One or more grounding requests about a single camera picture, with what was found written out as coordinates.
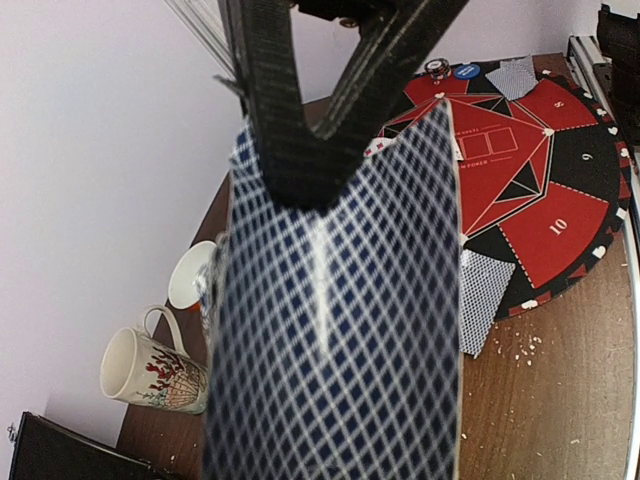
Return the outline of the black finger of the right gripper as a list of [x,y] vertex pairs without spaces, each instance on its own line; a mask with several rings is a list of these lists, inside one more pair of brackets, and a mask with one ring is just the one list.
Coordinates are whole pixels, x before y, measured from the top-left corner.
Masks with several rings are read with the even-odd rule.
[[352,165],[386,121],[421,62],[465,8],[465,1],[369,1],[360,41],[324,117],[312,129],[309,159]]
[[359,127],[335,104],[308,122],[288,2],[223,1],[220,9],[267,192],[283,206],[329,209],[360,163]]

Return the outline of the blue small blind button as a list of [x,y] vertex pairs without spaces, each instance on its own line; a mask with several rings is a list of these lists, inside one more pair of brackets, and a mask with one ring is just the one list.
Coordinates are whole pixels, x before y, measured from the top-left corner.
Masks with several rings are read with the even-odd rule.
[[476,63],[462,64],[457,66],[454,71],[454,77],[458,80],[469,81],[478,77],[481,73],[481,67]]

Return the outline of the dealt playing card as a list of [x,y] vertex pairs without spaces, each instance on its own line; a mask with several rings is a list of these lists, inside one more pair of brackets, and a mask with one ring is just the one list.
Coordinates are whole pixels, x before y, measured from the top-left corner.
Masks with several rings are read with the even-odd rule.
[[522,65],[503,65],[486,78],[508,101],[523,98],[538,83],[535,74]]
[[505,72],[526,74],[533,78],[536,77],[533,59],[531,56],[519,58],[505,59],[500,62],[500,67]]
[[482,352],[515,265],[463,250],[460,276],[460,350],[477,358]]

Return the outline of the nine of diamonds card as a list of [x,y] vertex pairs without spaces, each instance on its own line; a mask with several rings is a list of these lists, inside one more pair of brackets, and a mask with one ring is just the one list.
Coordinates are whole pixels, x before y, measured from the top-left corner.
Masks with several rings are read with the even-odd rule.
[[364,155],[366,157],[374,156],[380,151],[392,145],[393,143],[394,143],[393,138],[375,137],[374,139],[371,140],[370,144],[365,149]]

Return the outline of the deck of playing cards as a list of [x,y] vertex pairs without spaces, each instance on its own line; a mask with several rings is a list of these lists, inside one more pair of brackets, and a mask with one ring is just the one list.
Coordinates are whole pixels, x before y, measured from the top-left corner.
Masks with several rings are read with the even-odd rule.
[[203,333],[209,347],[216,342],[220,309],[225,298],[229,240],[227,232],[221,233],[215,239],[212,252],[205,257],[204,265],[196,274],[195,286],[199,296]]

